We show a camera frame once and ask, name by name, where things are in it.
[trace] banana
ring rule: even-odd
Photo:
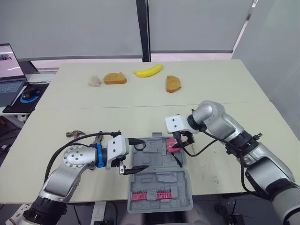
[[[133,72],[138,77],[148,77],[148,76],[152,76],[152,75],[158,73],[159,71],[161,71],[163,69],[163,67],[164,67],[163,64],[158,64],[155,67],[152,67],[151,69],[141,70],[141,71],[133,71]]]

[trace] bread slice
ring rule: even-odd
[[[122,84],[126,83],[126,77],[121,72],[107,74],[103,79],[105,84]]]
[[[178,77],[167,76],[167,92],[175,92],[181,88],[181,82]]]

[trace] laptop screen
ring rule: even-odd
[[[18,60],[9,44],[0,45],[0,81],[25,78]]]

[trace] tool case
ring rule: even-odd
[[[140,138],[143,144],[132,147],[132,166],[149,165],[145,170],[130,175],[127,210],[129,213],[187,211],[193,208],[188,173],[167,152],[161,132],[151,138]],[[183,151],[174,153],[184,165]]]

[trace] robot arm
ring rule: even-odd
[[[221,140],[228,154],[233,154],[243,167],[246,177],[260,196],[272,200],[280,221],[300,224],[300,187],[294,182],[291,170],[266,146],[257,140],[262,134],[250,135],[227,115],[224,107],[215,102],[204,101],[189,116],[176,115],[165,119],[167,130],[181,147],[181,135],[204,132]]]
[[[57,224],[60,217],[66,213],[67,203],[86,169],[119,167],[120,174],[127,175],[147,168],[136,166],[126,169],[123,164],[129,153],[129,145],[141,143],[144,141],[118,135],[108,142],[107,148],[103,148],[100,143],[91,147],[74,145],[66,148],[60,166],[46,180],[31,208],[24,212],[19,225]]]

